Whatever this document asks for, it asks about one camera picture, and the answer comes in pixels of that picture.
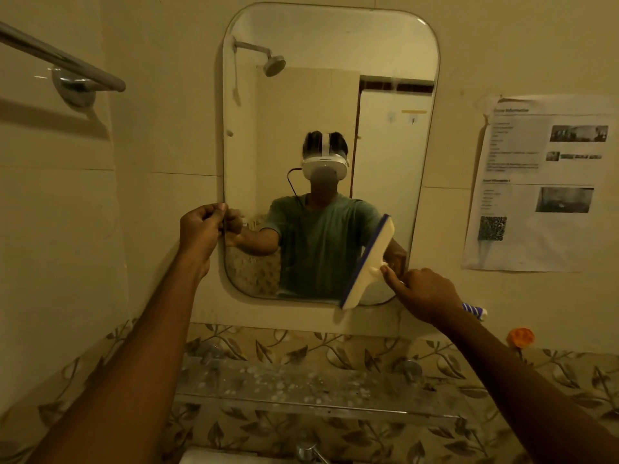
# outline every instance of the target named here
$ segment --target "neck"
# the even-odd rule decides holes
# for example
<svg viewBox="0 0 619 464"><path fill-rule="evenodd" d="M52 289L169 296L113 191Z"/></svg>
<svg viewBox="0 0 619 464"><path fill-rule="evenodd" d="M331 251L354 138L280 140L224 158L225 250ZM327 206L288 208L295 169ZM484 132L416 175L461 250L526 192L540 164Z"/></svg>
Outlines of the neck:
<svg viewBox="0 0 619 464"><path fill-rule="evenodd" d="M324 208L333 202L337 197L337 185L325 189L324 187L316 188L311 186L308 194L308 206L314 208Z"/></svg>

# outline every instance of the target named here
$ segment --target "rounded rectangular mirror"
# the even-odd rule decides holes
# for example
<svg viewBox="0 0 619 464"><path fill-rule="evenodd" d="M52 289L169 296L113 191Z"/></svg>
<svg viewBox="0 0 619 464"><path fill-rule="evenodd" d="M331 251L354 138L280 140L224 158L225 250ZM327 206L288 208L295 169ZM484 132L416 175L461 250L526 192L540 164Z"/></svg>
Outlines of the rounded rectangular mirror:
<svg viewBox="0 0 619 464"><path fill-rule="evenodd" d="M406 13L257 4L223 43L225 267L254 297L338 302L383 214L408 264L438 70ZM388 301L381 281L361 304Z"/></svg>

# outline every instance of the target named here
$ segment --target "black cable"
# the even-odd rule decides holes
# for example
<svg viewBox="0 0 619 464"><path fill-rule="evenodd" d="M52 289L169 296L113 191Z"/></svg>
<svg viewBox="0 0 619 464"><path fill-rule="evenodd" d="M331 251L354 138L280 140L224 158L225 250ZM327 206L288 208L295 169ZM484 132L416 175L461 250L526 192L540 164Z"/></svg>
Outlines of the black cable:
<svg viewBox="0 0 619 464"><path fill-rule="evenodd" d="M288 183L290 184L290 188L292 189L292 192L294 193L295 197L297 198L297 202L299 202L299 205L301 205L301 208L303 208L303 203L301 203L301 199L297 195L297 192L295 191L295 188L292 186L292 182L290 182L290 172L292 172L292 171L303 171L303 168L292 168L290 171L288 171L288 174L286 174L286 179L288 179Z"/></svg>

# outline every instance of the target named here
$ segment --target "paper on wall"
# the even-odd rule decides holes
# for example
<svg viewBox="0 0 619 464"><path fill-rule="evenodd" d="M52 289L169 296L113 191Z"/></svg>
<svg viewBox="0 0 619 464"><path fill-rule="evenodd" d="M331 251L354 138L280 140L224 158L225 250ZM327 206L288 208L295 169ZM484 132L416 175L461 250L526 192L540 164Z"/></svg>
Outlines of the paper on wall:
<svg viewBox="0 0 619 464"><path fill-rule="evenodd" d="M488 112L463 268L577 272L614 132L603 96L518 96Z"/></svg>

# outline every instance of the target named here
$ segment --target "shower arm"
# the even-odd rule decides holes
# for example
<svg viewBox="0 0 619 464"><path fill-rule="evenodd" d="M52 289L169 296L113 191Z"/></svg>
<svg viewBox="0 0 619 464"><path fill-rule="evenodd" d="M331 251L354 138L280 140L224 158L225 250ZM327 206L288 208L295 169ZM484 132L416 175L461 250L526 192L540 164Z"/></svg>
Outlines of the shower arm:
<svg viewBox="0 0 619 464"><path fill-rule="evenodd" d="M253 50L256 52L265 53L269 59L272 58L273 56L273 54L271 53L271 49L268 49L267 47L256 46L254 44L248 44L247 42L241 42L235 39L234 41L235 52L237 49L247 49L247 50Z"/></svg>

